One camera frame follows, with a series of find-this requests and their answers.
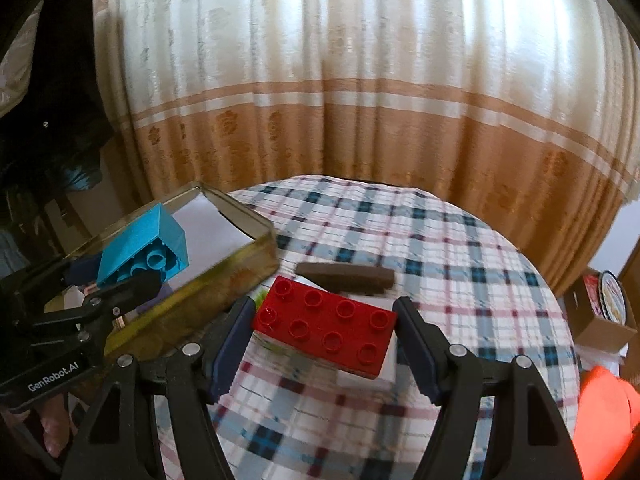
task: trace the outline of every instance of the round table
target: round table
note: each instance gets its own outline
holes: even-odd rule
[[[578,371],[572,338],[546,283],[503,236],[419,189],[298,176],[232,193],[270,219],[292,276],[305,261],[393,269],[391,298],[408,295],[450,342],[477,355],[533,359],[570,433]],[[302,354],[250,342],[229,394],[210,407],[238,480],[410,480],[438,415],[398,365],[389,393],[339,388],[336,371]],[[181,478],[169,416],[158,400],[167,477]],[[465,473],[482,471],[492,402],[483,399]]]

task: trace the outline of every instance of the curtain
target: curtain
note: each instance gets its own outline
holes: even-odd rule
[[[98,81],[143,199],[309,173],[420,187],[500,231],[561,294],[634,180],[639,51],[606,0],[95,12]]]

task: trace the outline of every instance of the light blue lego brick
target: light blue lego brick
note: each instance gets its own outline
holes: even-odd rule
[[[165,282],[188,265],[184,230],[158,204],[105,248],[97,282],[98,286],[110,285],[148,268],[160,270]]]

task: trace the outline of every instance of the round plate in box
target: round plate in box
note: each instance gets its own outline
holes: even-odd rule
[[[605,316],[615,323],[624,325],[626,323],[625,295],[616,277],[608,270],[600,275],[598,292]]]

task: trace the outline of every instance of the red lego brick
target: red lego brick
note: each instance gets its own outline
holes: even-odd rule
[[[330,362],[376,378],[397,314],[278,276],[254,319],[254,330]]]

